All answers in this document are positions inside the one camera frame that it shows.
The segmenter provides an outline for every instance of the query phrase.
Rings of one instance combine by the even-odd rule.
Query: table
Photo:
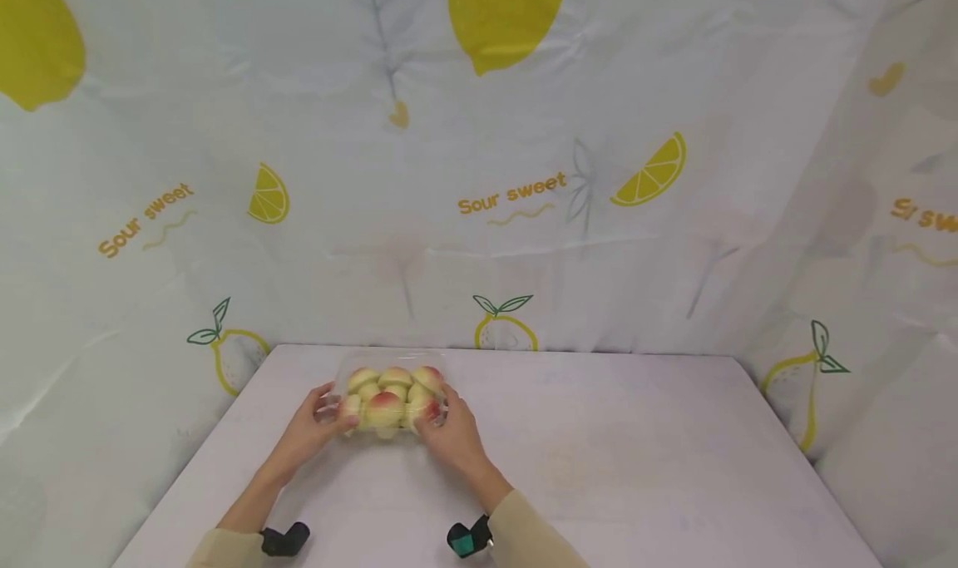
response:
[[[357,348],[279,346],[114,568],[183,566],[291,412]],[[493,461],[594,568],[878,568],[731,358],[442,350]],[[313,536],[270,566],[491,566],[446,545],[481,514],[415,443],[330,446],[267,526]]]

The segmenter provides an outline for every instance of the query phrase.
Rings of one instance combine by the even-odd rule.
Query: sleeve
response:
[[[568,541],[518,491],[506,495],[489,518],[492,558],[499,568],[588,568]]]
[[[187,568],[260,568],[263,536],[214,529],[207,532]]]

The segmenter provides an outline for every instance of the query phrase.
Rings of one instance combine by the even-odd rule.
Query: white curtain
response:
[[[958,0],[0,0],[0,49],[0,566],[108,566],[281,342],[732,354],[887,566],[958,554]]]

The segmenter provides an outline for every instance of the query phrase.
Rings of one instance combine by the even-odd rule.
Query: yellow lemon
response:
[[[549,32],[562,0],[449,0],[449,19],[477,75],[528,57]]]
[[[515,349],[537,352],[538,340],[533,330],[511,316],[502,316],[504,312],[512,312],[523,307],[530,301],[531,296],[509,299],[498,308],[482,296],[472,296],[472,298],[486,311],[486,317],[479,322],[475,331],[477,349]]]
[[[824,324],[818,321],[812,321],[812,340],[814,349],[804,355],[786,358],[777,362],[758,385],[758,391],[775,406],[777,412],[781,412],[780,417],[784,422],[791,422],[793,414],[805,411],[805,424],[799,433],[794,433],[800,437],[798,447],[802,453],[808,453],[812,449],[815,437],[818,435],[817,418],[815,417],[815,388],[818,385],[819,373],[850,373],[848,368],[842,366],[836,359],[827,353],[828,330]],[[805,392],[805,385],[799,381],[802,378],[807,379],[807,368],[812,369],[812,382],[808,384]],[[797,407],[802,403],[805,408]],[[789,431],[792,431],[793,425],[788,425]]]
[[[613,204],[637,206],[662,194],[679,178],[685,166],[685,139],[677,131],[653,154],[643,169],[625,182],[622,189],[612,196]]]
[[[70,96],[86,70],[80,28],[63,0],[0,0],[0,91],[25,111]]]
[[[289,195],[283,180],[265,163],[259,163],[256,191],[249,202],[247,214],[264,223],[275,224],[289,213]]]
[[[228,394],[239,396],[240,390],[269,355],[269,345],[252,331],[238,328],[224,331],[223,319],[229,305],[230,298],[216,305],[213,310],[215,328],[202,328],[186,340],[197,346],[213,348],[216,379]]]

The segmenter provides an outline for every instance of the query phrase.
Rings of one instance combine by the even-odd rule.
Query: clear plastic clamshell box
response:
[[[333,393],[340,397],[340,414],[359,417],[347,437],[415,438],[417,418],[434,424],[446,418],[443,383],[453,385],[440,353],[370,348],[343,358]]]

